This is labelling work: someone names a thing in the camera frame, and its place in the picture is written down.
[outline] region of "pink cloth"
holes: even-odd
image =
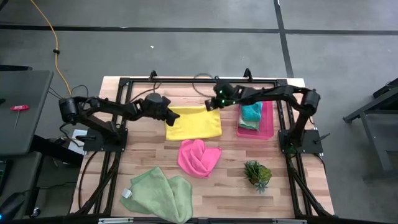
[[[220,155],[220,148],[206,147],[200,139],[184,140],[178,152],[178,164],[192,177],[209,178]]]

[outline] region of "pink plastic container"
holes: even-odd
[[[239,106],[238,113],[241,112],[241,105]],[[238,118],[238,129],[236,135],[242,138],[254,138],[267,140],[274,135],[274,109],[272,101],[263,101],[261,110],[261,120],[258,130],[249,130],[246,128],[239,127]]]

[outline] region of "artificial plant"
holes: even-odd
[[[266,190],[266,185],[272,177],[271,170],[261,165],[258,161],[245,162],[244,174],[260,194]]]

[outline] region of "wooden board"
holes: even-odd
[[[115,100],[119,77],[104,77],[99,97]],[[290,85],[304,86],[303,79],[288,79]],[[213,84],[195,85],[206,95],[214,95]],[[254,88],[270,88],[272,85],[253,84]],[[152,85],[135,83],[132,96]],[[156,90],[157,93],[169,98],[171,106],[204,105],[208,98],[200,96],[189,83],[164,83]],[[129,137],[126,151],[122,154],[118,180],[113,199],[112,216],[114,217],[147,217],[133,213],[119,202],[124,188],[130,187],[130,179],[159,166],[167,178],[181,175],[193,186],[194,217],[229,217],[229,218],[293,218],[292,199],[284,156],[279,149],[277,131],[280,129],[279,119],[274,105],[274,136],[270,140],[239,138],[236,136],[238,107],[229,106],[221,110],[223,134],[217,138],[205,139],[207,146],[218,146],[222,155],[209,179],[196,179],[184,173],[177,164],[177,153],[180,141],[165,140],[165,124],[151,118],[127,122]],[[110,120],[111,115],[99,113],[103,120]],[[308,123],[306,129],[313,126]],[[89,158],[85,156],[81,169]],[[104,153],[99,152],[89,164],[84,176],[82,203],[84,203],[98,185]],[[254,187],[244,178],[244,162],[258,160],[270,168],[272,178],[264,194],[259,195]],[[322,163],[313,155],[304,154],[303,164],[307,184],[324,208],[333,213],[328,184]],[[107,191],[103,197],[102,209],[106,204]],[[304,212],[301,190],[298,190],[300,208]],[[78,210],[77,189],[75,191],[71,212]]]

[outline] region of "black bracket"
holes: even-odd
[[[281,79],[277,79],[276,80],[276,82],[279,84],[279,85],[287,85],[287,79],[285,79],[285,78],[281,78]]]
[[[127,143],[128,129],[118,130],[121,140],[118,143],[106,142],[99,131],[89,128],[87,130],[84,151],[123,152]]]
[[[130,81],[130,78],[120,78],[119,79],[119,87],[124,87],[129,81]]]
[[[149,81],[152,82],[154,80],[154,77],[156,76],[157,76],[156,71],[155,70],[151,71],[149,75]]]
[[[297,151],[286,145],[287,134],[289,130],[279,130],[279,144],[280,150],[284,154],[295,154],[295,153],[323,153],[322,144],[319,141],[320,136],[318,130],[305,130],[303,133],[303,143],[301,147],[296,148]]]
[[[248,78],[249,82],[253,82],[253,76],[251,75],[250,69],[246,68],[243,74],[243,78]]]

